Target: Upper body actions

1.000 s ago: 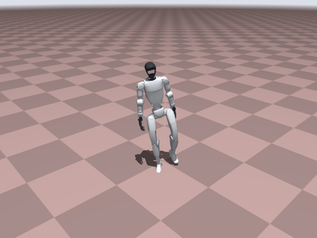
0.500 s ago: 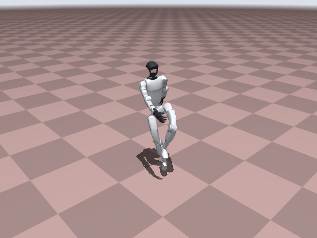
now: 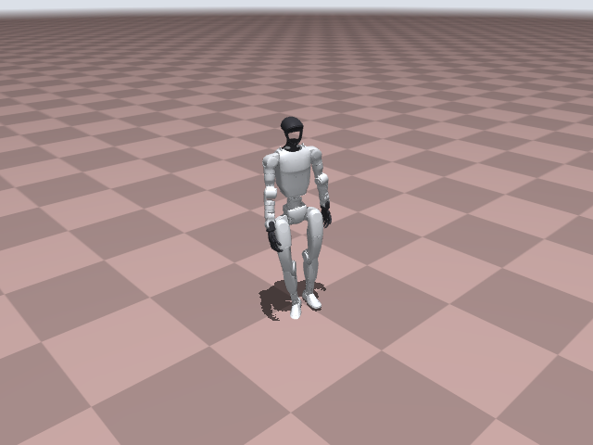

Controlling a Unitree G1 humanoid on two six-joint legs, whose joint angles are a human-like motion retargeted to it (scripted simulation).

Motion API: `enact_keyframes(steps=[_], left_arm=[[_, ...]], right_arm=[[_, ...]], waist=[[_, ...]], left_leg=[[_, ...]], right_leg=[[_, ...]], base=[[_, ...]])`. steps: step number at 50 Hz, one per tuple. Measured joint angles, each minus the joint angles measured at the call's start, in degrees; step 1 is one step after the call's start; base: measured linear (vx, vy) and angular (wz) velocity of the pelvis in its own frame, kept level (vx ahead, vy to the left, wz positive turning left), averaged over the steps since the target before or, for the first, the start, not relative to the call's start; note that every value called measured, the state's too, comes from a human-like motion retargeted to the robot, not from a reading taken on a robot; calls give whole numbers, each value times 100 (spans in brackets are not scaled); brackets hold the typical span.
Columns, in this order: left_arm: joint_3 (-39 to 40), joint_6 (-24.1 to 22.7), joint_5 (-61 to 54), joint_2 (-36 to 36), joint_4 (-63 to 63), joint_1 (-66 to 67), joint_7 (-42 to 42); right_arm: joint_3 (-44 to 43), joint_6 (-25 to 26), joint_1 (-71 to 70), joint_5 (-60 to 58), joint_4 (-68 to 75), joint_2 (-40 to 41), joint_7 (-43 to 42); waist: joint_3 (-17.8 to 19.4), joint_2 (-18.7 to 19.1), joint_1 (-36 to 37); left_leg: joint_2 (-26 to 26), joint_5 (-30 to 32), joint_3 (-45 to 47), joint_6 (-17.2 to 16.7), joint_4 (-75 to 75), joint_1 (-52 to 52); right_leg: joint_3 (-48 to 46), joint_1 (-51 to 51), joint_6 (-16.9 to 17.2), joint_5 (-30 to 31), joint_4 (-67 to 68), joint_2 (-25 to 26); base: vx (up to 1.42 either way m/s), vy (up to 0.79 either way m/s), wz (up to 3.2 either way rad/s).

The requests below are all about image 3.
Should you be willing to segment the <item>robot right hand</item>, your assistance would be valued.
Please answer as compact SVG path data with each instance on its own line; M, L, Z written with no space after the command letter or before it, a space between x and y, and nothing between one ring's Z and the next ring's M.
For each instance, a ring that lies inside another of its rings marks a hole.
M270 229L267 229L267 230L266 230L266 232L268 232L268 238L269 238L269 241L270 241L270 244L271 244L271 248L272 248L273 250L277 251L277 252L283 252L283 250L282 250L282 249L279 249L279 248L277 247L277 244L278 244L279 246L281 246L282 244L281 244L281 243L280 243L280 242L279 242L279 241L276 239L276 237L275 237L275 233L274 233L274 231L275 231L276 229L275 229L275 225L274 225L274 222L273 222L273 221L270 221L270 222L269 222L269 227L270 227ZM276 243L277 243L277 244L276 244Z

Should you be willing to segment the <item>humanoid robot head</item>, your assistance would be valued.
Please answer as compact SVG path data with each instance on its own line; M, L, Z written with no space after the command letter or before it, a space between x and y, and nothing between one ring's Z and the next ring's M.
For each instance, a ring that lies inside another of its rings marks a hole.
M286 145L283 146L282 149L285 148L286 146L291 147L289 149L285 149L290 152L296 152L300 149L300 146L297 147L297 144L301 141L303 127L304 126L303 126L302 122L295 117L287 117L287 118L283 119L283 121L281 123L281 128L284 131L287 141L286 141ZM288 134L293 133L293 132L300 132L298 139L295 139L295 138L289 139Z

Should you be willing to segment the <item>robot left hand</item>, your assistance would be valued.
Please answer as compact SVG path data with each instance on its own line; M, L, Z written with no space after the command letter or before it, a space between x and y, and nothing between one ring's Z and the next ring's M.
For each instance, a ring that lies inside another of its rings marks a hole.
M325 221L323 227L326 225L324 228L327 228L328 225L331 224L331 222L332 222L332 217L331 217L330 211L328 210L328 209L330 209L330 202L327 201L325 203L325 207L321 206L321 208L322 208L321 214L323 217L323 222Z

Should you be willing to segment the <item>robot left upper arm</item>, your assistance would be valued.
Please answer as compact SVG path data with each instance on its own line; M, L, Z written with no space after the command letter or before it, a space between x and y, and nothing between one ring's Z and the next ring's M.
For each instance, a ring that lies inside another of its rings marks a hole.
M322 153L315 146L307 146L307 148L311 153L311 165L315 176L314 182L318 186L323 186L329 181L329 179L328 176L322 172Z

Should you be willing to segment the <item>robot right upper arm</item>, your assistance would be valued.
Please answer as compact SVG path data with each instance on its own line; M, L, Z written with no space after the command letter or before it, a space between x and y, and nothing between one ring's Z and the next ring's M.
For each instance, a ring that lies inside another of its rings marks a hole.
M266 199L273 199L277 196L277 188L274 188L275 167L278 165L279 154L272 153L263 158L264 182L266 185Z

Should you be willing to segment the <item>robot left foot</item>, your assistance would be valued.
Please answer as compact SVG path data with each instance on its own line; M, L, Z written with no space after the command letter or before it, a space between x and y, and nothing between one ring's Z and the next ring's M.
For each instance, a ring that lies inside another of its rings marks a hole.
M306 289L302 293L302 298L305 299L308 305L314 309L319 309L322 306L314 294L311 294L310 292L309 295L306 294Z

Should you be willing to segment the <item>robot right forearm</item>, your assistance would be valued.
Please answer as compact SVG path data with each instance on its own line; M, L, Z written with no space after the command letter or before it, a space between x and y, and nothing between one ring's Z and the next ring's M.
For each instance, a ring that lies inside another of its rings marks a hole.
M276 225L275 223L275 210L274 210L274 205L275 205L275 201L272 201L272 199L266 199L266 188L264 190L264 205L265 205L265 227L267 229L270 229L269 227L269 222L273 221L274 225Z

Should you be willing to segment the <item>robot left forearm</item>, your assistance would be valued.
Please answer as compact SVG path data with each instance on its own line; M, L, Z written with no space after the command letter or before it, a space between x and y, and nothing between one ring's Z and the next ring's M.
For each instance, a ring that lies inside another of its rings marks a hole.
M325 207L325 203L327 201L330 202L329 200L329 194L328 194L328 182L326 184L324 184L323 186L318 186L317 188L319 190L319 199L320 199L320 205Z

